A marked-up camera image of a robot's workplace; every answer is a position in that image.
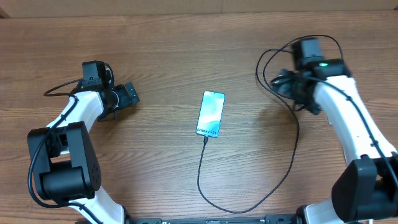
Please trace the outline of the blue Samsung Galaxy phone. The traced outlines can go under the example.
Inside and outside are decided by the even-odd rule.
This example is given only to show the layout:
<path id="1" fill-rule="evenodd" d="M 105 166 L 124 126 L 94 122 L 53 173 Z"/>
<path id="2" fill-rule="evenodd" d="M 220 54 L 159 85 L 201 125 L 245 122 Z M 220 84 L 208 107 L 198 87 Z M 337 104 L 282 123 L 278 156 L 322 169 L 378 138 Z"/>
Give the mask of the blue Samsung Galaxy phone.
<path id="1" fill-rule="evenodd" d="M 198 135 L 211 138 L 219 136 L 224 101 L 224 93 L 204 91 L 196 127 Z"/>

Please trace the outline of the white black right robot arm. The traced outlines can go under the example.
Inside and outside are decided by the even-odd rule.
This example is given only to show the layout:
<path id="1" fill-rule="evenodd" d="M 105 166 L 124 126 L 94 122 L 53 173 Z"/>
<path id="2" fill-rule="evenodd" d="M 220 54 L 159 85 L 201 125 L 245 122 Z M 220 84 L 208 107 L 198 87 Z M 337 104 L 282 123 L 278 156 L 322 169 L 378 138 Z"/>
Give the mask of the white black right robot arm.
<path id="1" fill-rule="evenodd" d="M 343 147 L 346 169 L 331 197 L 297 210 L 297 223 L 355 223 L 397 216 L 397 149 L 383 136 L 342 57 L 326 59 L 318 35 L 288 43 L 294 70 L 271 81 L 278 95 L 312 114 L 324 111 Z"/>

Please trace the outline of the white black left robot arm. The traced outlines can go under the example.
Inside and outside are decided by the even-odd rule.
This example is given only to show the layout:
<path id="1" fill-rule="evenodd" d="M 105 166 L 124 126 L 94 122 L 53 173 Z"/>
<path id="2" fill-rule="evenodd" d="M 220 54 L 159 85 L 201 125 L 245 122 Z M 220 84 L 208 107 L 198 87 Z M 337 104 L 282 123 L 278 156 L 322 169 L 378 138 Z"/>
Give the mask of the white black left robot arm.
<path id="1" fill-rule="evenodd" d="M 27 135 L 30 166 L 27 187 L 44 208 L 70 207 L 89 223 L 132 223 L 127 209 L 116 203 L 101 184 L 101 169 L 90 129 L 139 102 L 131 82 L 116 85 L 111 66 L 102 61 L 82 64 L 83 78 L 66 93 L 68 104 L 44 128 Z"/>

